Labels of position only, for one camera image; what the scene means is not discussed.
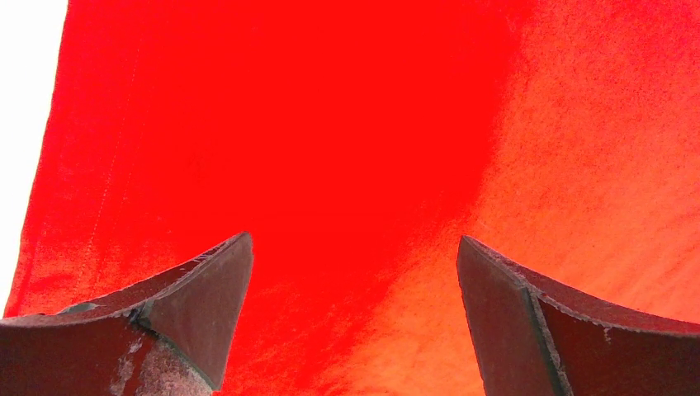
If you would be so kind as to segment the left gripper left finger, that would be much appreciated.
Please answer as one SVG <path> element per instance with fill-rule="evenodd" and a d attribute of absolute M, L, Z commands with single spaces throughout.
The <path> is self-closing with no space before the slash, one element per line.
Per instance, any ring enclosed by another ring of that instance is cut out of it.
<path fill-rule="evenodd" d="M 240 233 L 57 314 L 1 321 L 4 395 L 209 395 L 224 383 L 253 268 Z"/>

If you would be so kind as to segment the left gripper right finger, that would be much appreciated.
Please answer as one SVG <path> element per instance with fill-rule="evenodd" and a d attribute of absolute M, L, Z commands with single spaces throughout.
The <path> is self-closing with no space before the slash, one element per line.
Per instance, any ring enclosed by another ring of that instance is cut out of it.
<path fill-rule="evenodd" d="M 564 285 L 465 236 L 457 271 L 488 395 L 696 395 L 699 326 Z"/>

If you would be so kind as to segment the red t shirt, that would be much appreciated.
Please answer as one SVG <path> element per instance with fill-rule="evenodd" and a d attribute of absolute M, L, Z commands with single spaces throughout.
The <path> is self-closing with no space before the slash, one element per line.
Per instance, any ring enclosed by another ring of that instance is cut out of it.
<path fill-rule="evenodd" d="M 71 1 L 7 316 L 247 231 L 226 395 L 480 395 L 458 240 L 699 320 L 696 1 Z"/>

